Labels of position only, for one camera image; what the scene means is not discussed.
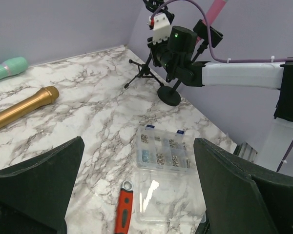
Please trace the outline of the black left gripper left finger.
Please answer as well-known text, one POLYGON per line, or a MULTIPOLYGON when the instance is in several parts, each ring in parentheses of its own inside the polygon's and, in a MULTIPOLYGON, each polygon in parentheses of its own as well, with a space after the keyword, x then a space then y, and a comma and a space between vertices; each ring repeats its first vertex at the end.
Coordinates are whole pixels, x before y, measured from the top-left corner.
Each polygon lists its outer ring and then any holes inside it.
POLYGON ((78 136, 0 170, 0 234, 65 234, 84 152, 78 136))

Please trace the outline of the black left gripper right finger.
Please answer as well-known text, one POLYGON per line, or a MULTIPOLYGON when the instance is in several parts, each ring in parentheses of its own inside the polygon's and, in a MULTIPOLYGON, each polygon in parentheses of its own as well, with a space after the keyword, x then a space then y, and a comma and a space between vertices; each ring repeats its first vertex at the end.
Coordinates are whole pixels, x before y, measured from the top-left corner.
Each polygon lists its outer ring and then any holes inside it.
POLYGON ((204 138, 193 144, 207 208, 199 234, 293 234, 293 177, 235 156, 204 138))

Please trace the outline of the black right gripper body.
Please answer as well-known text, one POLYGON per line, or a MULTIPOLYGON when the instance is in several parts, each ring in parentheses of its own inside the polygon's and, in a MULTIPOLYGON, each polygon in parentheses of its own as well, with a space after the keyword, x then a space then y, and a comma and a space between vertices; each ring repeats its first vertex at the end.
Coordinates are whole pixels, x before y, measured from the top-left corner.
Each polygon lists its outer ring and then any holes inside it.
POLYGON ((197 40, 197 34, 182 26, 173 26, 166 40, 154 42, 152 37, 147 39, 153 66, 163 67, 168 73, 174 66, 190 63, 197 40))

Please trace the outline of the gold microphone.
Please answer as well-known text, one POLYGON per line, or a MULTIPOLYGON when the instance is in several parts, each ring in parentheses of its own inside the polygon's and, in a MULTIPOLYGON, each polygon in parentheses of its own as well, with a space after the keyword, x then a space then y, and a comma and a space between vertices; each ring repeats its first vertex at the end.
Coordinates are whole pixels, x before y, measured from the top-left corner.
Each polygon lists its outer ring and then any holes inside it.
POLYGON ((59 91, 54 86, 43 87, 34 95, 0 112, 0 128, 16 121, 30 112, 55 102, 59 91))

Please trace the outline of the green microphone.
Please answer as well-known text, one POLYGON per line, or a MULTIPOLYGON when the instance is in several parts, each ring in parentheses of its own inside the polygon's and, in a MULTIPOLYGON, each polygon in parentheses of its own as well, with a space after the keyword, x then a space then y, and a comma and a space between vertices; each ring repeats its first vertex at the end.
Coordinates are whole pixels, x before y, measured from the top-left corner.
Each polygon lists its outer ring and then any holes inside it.
POLYGON ((0 80, 16 76, 28 69, 28 62, 23 57, 11 58, 0 64, 0 80))

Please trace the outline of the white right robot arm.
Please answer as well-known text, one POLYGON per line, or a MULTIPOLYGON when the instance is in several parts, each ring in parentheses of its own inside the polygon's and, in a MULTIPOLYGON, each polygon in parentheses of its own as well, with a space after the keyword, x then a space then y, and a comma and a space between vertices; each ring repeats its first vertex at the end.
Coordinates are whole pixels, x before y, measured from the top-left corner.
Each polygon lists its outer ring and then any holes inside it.
POLYGON ((197 61, 207 48, 223 36, 204 24, 189 30, 181 26, 157 29, 147 39, 154 66, 163 67, 167 81, 190 87, 212 85, 261 87, 280 92, 274 121, 255 163, 272 171, 280 166, 293 147, 293 58, 280 62, 224 63, 197 61))

